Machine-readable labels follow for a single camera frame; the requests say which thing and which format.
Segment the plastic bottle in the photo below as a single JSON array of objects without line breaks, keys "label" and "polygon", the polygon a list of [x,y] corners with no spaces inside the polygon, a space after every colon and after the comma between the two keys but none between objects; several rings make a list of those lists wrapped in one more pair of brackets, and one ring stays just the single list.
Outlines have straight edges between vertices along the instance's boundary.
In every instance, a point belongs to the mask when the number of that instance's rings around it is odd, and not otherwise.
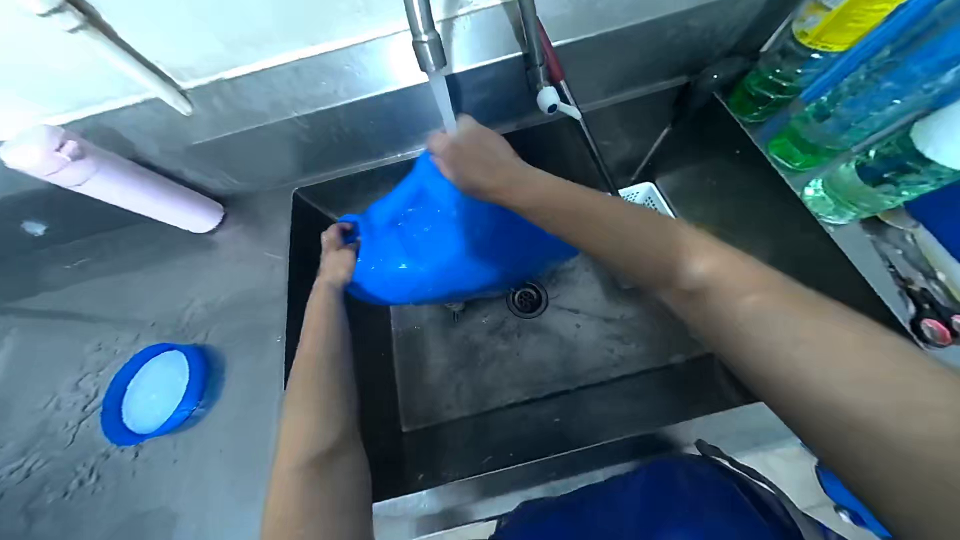
[{"label": "plastic bottle", "polygon": [[806,185],[806,205],[842,225],[960,180],[960,102],[898,130]]},{"label": "plastic bottle", "polygon": [[382,306],[449,304],[504,292],[577,250],[519,215],[461,193],[428,154],[352,223],[354,297]]},{"label": "plastic bottle", "polygon": [[960,0],[945,0],[775,135],[771,158],[812,170],[960,88]]},{"label": "plastic bottle", "polygon": [[762,122],[785,107],[831,61],[851,49],[904,0],[807,0],[728,105],[744,122]]},{"label": "plastic bottle", "polygon": [[0,148],[11,169],[191,233],[209,233],[224,207],[55,126],[27,129]]}]

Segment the faucet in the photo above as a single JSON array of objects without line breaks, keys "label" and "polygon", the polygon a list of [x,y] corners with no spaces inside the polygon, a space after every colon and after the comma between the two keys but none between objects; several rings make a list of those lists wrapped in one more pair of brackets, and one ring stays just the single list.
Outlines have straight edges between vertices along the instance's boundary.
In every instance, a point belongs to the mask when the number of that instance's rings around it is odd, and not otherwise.
[{"label": "faucet", "polygon": [[[519,0],[517,3],[520,7],[523,35],[527,42],[526,63],[530,86],[538,93],[551,85],[546,54],[540,42],[537,4],[535,0]],[[403,7],[407,11],[407,22],[410,23],[410,33],[414,38],[414,53],[417,55],[420,71],[431,75],[444,69],[446,51],[433,20],[430,0],[403,0]]]},{"label": "faucet", "polygon": [[540,41],[540,20],[537,18],[535,0],[519,0],[520,21],[523,23],[523,36],[527,42],[527,77],[534,93],[540,95],[550,84],[550,72],[546,65],[546,52]]},{"label": "faucet", "polygon": [[407,9],[407,22],[414,36],[414,53],[420,70],[432,75],[446,67],[444,42],[440,39],[430,11],[430,0],[403,0]]}]

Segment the person's left hand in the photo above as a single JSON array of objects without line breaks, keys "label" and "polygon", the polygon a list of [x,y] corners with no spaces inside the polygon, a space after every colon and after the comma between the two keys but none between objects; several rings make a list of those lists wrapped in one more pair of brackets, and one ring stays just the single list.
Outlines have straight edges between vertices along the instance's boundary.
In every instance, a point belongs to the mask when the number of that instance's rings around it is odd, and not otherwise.
[{"label": "person's left hand", "polygon": [[320,256],[320,272],[317,282],[343,289],[353,279],[353,269],[357,264],[357,244],[344,244],[344,234],[353,229],[350,223],[334,223],[320,235],[324,248]]}]

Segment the sink drain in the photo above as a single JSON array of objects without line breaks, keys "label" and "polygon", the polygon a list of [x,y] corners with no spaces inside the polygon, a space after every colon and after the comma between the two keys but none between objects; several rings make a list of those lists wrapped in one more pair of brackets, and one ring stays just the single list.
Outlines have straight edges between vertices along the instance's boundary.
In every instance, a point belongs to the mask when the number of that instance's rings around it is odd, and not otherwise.
[{"label": "sink drain", "polygon": [[526,282],[507,295],[507,307],[521,319],[539,317],[549,304],[546,289],[537,282]]}]

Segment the pink container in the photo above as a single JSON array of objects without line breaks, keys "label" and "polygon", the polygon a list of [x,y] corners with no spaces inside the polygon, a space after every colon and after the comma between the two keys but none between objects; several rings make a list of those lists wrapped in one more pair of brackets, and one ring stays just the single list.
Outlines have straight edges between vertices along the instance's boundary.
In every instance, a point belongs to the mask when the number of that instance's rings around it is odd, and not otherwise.
[{"label": "pink container", "polygon": [[0,147],[11,169],[191,233],[209,233],[224,207],[200,193],[55,126],[35,126]]}]

